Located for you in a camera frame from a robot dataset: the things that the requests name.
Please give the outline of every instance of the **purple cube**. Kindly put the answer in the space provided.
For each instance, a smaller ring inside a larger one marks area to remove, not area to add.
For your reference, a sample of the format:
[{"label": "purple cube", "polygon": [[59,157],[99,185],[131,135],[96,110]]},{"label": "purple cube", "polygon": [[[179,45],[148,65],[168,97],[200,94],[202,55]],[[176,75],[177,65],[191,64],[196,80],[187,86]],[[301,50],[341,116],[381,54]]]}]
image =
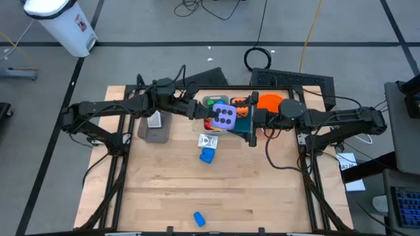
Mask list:
[{"label": "purple cube", "polygon": [[213,128],[234,129],[236,121],[236,108],[234,106],[215,104],[213,111],[219,113],[219,117],[211,118],[211,126]]}]

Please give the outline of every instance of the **wooden table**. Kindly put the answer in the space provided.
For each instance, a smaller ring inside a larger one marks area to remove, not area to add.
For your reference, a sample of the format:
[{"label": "wooden table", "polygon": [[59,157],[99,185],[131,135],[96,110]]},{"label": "wooden table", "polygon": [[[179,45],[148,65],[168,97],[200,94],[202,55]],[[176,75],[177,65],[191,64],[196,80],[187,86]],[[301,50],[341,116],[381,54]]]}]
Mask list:
[{"label": "wooden table", "polygon": [[[105,100],[123,98],[123,86],[108,87]],[[305,87],[320,93],[319,87]],[[206,95],[248,96],[252,90],[201,90],[195,99]],[[288,98],[286,91],[275,92]],[[309,108],[324,110],[322,98],[304,95]],[[119,117],[103,117],[100,126],[116,132]],[[120,231],[224,231],[310,232],[310,221],[301,173],[276,170],[266,160],[266,137],[257,131],[257,147],[248,147],[243,139],[226,134],[219,137],[213,162],[200,161],[198,137],[204,133],[203,121],[173,115],[170,139],[166,144],[148,144],[137,136],[136,120],[129,157],[129,168],[121,204]],[[327,132],[324,127],[320,133]],[[335,155],[328,147],[326,152]],[[270,156],[275,165],[296,166],[298,151],[294,130],[283,131],[272,140]],[[90,165],[106,153],[96,147]],[[88,175],[75,227],[85,223],[104,197],[111,158],[92,169]],[[349,227],[352,220],[347,205],[338,162],[327,155],[318,157],[320,176],[327,202]],[[318,204],[315,204],[318,227],[322,227]],[[114,202],[110,204],[110,226]],[[206,224],[198,227],[193,213],[200,211]]]}]

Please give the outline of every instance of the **concrete floor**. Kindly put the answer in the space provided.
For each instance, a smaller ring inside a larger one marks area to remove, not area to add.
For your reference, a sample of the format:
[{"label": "concrete floor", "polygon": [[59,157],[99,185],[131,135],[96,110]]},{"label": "concrete floor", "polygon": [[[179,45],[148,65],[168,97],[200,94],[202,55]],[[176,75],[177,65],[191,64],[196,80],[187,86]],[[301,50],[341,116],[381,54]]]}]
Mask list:
[{"label": "concrete floor", "polygon": [[[79,4],[87,18],[92,19],[101,2],[80,0]],[[201,42],[202,46],[176,47],[176,44],[171,44],[173,47],[170,47],[152,43],[135,47],[97,47],[84,60],[72,102],[103,100],[107,86],[133,84],[137,73],[141,73],[147,83],[152,79],[174,77],[182,64],[187,65],[187,75],[220,66],[232,84],[248,84],[251,74],[243,64],[243,54],[249,47],[230,46],[229,42],[257,39],[263,1],[241,2],[228,21],[218,20],[203,9],[187,18],[176,17],[173,9],[180,2],[105,0],[95,29],[100,42]],[[405,41],[420,42],[420,16],[416,11],[420,2],[387,0],[387,3]],[[205,4],[217,14],[226,16],[236,1],[208,0]],[[314,0],[268,0],[261,41],[305,41],[317,4]],[[12,40],[17,40],[29,22],[18,1],[0,3],[0,30]],[[414,76],[402,46],[363,44],[398,43],[380,0],[325,0],[311,41],[360,43],[359,47],[334,44],[331,47],[308,47],[303,72],[334,77],[337,95],[355,98],[365,106],[373,106],[385,99],[383,83],[408,80]],[[4,42],[0,39],[0,46],[7,46]],[[11,103],[15,109],[15,116],[0,135],[2,235],[16,232],[77,62],[77,58],[62,47],[50,47],[54,45],[48,43],[43,46],[42,42],[55,40],[37,22],[22,42],[40,42],[37,47],[22,47],[37,62],[40,74],[35,82],[0,80],[0,101]],[[217,42],[224,42],[222,45],[225,46],[214,46]],[[265,48],[275,50],[272,69],[299,70],[301,47]],[[408,52],[420,63],[420,48],[412,47]],[[250,64],[255,67],[265,66],[265,60],[257,53],[249,57]],[[15,52],[8,60],[0,62],[0,66],[30,65],[19,52]],[[341,109],[353,106],[340,100],[337,104]],[[393,150],[390,130],[373,137],[372,146],[355,138],[347,141],[372,157]],[[71,142],[68,136],[60,133],[26,233],[72,229],[81,195],[81,179],[90,153],[89,148]],[[366,160],[359,153],[355,155]],[[353,193],[353,196],[373,212],[370,199],[382,193],[382,177],[366,178],[365,184],[367,191]],[[356,229],[366,233],[385,232],[355,204],[349,203]]]}]

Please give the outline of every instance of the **black keyboard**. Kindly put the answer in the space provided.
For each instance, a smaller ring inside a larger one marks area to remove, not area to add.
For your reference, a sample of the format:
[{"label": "black keyboard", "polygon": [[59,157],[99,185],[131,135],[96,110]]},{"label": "black keyboard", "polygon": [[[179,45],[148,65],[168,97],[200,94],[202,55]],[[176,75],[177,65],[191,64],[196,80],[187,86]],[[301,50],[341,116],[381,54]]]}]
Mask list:
[{"label": "black keyboard", "polygon": [[420,229],[420,189],[391,187],[400,227]]}]

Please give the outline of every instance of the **white paper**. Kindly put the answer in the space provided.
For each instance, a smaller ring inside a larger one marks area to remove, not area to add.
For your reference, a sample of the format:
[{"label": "white paper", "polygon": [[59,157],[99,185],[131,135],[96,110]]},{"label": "white paper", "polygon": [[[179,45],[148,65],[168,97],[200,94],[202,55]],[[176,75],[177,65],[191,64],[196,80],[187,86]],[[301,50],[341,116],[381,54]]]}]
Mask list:
[{"label": "white paper", "polygon": [[[350,167],[355,167],[357,165],[357,163],[351,162],[351,161],[356,162],[356,158],[354,158],[353,153],[337,153],[337,159],[340,162],[341,170],[345,170]],[[347,188],[347,191],[365,191],[366,190],[363,180],[356,180],[351,183],[347,183],[346,188]]]}]

